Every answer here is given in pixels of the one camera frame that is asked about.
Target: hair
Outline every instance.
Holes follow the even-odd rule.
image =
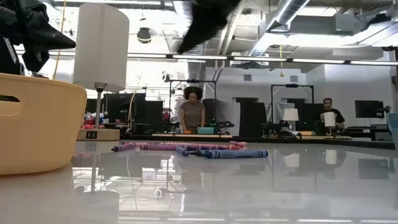
[[[325,102],[326,100],[330,100],[330,103],[333,102],[333,100],[331,98],[325,98],[325,99],[323,99],[323,102]]]
[[[197,86],[188,86],[184,89],[184,98],[189,100],[189,94],[194,93],[197,95],[198,100],[203,97],[203,90]]]

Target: woman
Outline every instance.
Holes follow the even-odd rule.
[[[205,126],[205,105],[200,102],[203,90],[196,86],[184,89],[184,98],[188,100],[181,104],[180,119],[183,131],[197,131],[197,127]]]

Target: small white lamp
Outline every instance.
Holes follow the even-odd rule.
[[[285,108],[284,116],[282,117],[284,121],[299,121],[299,112],[297,108]],[[292,124],[289,122],[289,129],[292,130]]]
[[[78,22],[73,83],[98,92],[96,129],[84,131],[78,139],[118,140],[118,130],[99,129],[101,93],[126,88],[129,19],[106,4],[86,3],[79,8]]]
[[[336,119],[334,112],[326,112],[323,114],[323,121],[325,122],[325,127],[329,128],[331,134],[331,128],[336,127]]]

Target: person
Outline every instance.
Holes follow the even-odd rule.
[[[323,110],[322,110],[321,113],[320,113],[320,119],[321,119],[322,121],[324,121],[324,120],[325,120],[324,117],[323,117],[323,114],[324,114],[324,113],[327,113],[327,112],[334,112],[334,114],[335,114],[335,120],[336,120],[337,125],[338,125],[340,128],[345,128],[344,122],[345,122],[346,120],[344,119],[343,115],[341,115],[341,113],[340,113],[339,110],[334,109],[334,108],[331,107],[331,106],[332,106],[332,102],[333,102],[333,100],[332,100],[331,98],[325,98],[325,99],[323,99]]]
[[[180,120],[183,131],[196,132],[197,127],[205,126],[205,105],[200,101],[203,90],[196,86],[184,89],[184,98],[188,101],[181,104]]]

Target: gray t-shirt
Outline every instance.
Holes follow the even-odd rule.
[[[180,109],[185,111],[184,120],[187,129],[200,127],[201,111],[205,109],[205,105],[202,102],[197,102],[193,105],[187,101],[181,104]]]

